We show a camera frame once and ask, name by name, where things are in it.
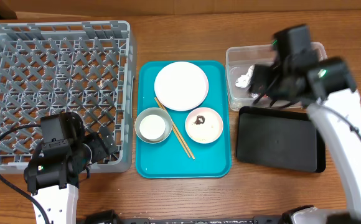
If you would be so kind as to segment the small pink bowl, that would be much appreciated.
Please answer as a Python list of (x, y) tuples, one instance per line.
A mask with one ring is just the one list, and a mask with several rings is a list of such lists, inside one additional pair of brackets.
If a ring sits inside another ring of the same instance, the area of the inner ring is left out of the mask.
[(213, 109), (196, 108), (191, 111), (185, 121), (187, 135), (200, 144), (210, 144), (216, 141), (223, 132), (222, 117)]

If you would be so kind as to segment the white napkin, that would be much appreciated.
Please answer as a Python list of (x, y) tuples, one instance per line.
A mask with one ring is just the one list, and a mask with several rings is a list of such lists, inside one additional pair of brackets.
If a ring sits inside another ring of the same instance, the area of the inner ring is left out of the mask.
[(248, 88), (251, 83), (254, 69), (254, 65), (250, 66), (248, 71), (244, 75), (241, 75), (239, 78), (236, 79), (235, 86), (238, 88)]

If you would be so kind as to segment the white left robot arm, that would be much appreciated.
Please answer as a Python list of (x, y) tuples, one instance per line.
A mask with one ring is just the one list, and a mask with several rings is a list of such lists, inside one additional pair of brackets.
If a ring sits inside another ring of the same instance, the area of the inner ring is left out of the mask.
[(112, 132), (101, 126), (85, 134), (83, 120), (74, 112), (45, 116), (40, 127), (42, 142), (24, 170), (37, 223), (75, 223), (79, 174), (117, 151)]

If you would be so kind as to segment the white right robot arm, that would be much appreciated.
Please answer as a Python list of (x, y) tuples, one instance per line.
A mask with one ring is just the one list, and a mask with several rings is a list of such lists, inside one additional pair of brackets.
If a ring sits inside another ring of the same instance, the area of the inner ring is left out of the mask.
[(272, 65), (255, 65), (250, 91), (287, 106), (300, 103), (319, 131), (339, 172), (346, 210), (306, 205), (280, 223), (361, 223), (361, 103), (357, 83), (340, 57), (319, 60), (307, 25), (274, 33)]

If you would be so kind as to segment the white paper cup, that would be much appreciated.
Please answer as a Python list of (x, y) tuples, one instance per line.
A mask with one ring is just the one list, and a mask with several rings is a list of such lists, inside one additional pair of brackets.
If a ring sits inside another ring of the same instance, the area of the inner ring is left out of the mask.
[(141, 135), (149, 141), (158, 141), (164, 134), (166, 124), (158, 115), (148, 115), (142, 119), (139, 130)]

